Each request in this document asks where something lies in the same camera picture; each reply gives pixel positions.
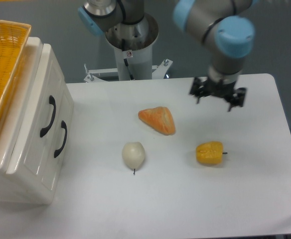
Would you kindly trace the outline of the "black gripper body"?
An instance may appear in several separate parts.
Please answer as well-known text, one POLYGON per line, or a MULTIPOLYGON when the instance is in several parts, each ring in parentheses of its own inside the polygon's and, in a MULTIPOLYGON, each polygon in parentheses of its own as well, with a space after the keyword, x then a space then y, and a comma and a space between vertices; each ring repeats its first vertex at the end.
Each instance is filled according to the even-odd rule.
POLYGON ((205 81, 205 96, 214 96, 230 102, 238 98, 235 85, 236 81, 225 83, 225 79, 220 79, 218 82, 215 82, 208 76, 205 81))

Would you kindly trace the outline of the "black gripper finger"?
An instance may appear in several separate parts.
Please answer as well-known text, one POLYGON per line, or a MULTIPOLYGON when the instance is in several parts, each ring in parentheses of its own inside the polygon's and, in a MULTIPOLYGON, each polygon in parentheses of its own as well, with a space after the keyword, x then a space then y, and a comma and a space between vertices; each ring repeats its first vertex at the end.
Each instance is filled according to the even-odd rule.
POLYGON ((193 78, 189 94, 196 98, 197 104, 199 104, 201 98, 211 95, 210 91, 206 87, 206 81, 203 81, 199 77, 193 78))
POLYGON ((232 93, 225 97, 226 102, 229 103, 228 112, 234 107, 243 107, 247 88, 234 89, 232 93))

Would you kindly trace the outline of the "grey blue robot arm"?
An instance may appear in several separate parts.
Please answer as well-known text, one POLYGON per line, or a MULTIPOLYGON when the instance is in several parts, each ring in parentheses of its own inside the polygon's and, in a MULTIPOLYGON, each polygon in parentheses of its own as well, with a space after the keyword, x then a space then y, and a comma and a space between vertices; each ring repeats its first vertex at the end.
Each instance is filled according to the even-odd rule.
MULTIPOLYGON (((173 10, 177 27, 212 53, 207 79, 195 77, 190 94, 214 96, 231 108, 244 105, 246 88, 235 88, 253 48, 255 28, 240 13, 252 0, 180 0, 173 10)), ((158 23, 145 12, 142 0, 87 0, 78 15, 89 32, 104 35, 113 47, 120 80, 152 78, 152 46, 158 23)))

